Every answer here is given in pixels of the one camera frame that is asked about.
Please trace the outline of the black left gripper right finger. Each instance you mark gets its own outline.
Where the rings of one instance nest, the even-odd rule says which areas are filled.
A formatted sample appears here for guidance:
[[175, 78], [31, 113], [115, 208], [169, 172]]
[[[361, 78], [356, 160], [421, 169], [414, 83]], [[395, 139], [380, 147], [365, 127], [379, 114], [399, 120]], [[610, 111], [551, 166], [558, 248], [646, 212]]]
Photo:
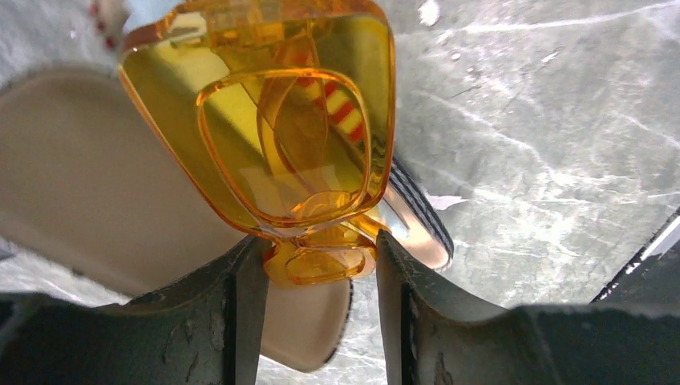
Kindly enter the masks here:
[[547, 304], [507, 310], [378, 235], [390, 384], [676, 384], [679, 307]]

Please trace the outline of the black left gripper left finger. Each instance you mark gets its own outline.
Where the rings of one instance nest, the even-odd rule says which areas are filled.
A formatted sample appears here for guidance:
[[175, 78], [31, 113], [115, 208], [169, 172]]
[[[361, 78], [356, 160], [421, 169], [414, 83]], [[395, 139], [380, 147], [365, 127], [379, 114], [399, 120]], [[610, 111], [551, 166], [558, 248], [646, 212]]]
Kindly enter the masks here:
[[253, 384], [268, 279], [266, 241], [124, 305], [1, 296], [4, 384]]

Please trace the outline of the printed glasses pouch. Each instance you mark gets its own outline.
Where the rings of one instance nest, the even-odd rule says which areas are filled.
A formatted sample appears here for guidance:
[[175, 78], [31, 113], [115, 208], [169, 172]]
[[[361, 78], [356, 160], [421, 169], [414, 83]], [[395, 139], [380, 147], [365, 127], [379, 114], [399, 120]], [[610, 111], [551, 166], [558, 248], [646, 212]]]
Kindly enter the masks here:
[[[123, 44], [123, 3], [101, 1], [95, 10], [99, 26]], [[426, 267], [450, 262], [447, 230], [393, 157], [370, 215], [382, 226], [378, 235], [389, 233]], [[132, 300], [247, 237], [260, 238], [268, 288], [259, 358], [300, 371], [322, 367], [335, 352], [355, 279], [273, 282], [263, 267], [271, 242], [220, 219], [141, 115], [120, 73], [113, 79], [89, 67], [52, 67], [2, 88], [1, 235]]]

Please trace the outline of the orange transparent safety glasses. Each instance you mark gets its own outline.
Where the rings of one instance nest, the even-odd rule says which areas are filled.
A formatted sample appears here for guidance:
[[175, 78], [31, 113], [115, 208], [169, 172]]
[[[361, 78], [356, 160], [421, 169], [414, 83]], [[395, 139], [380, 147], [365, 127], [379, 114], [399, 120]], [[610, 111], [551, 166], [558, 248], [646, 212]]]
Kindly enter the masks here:
[[372, 1], [183, 1], [129, 30], [120, 78], [281, 286], [361, 278], [388, 184], [395, 47]]

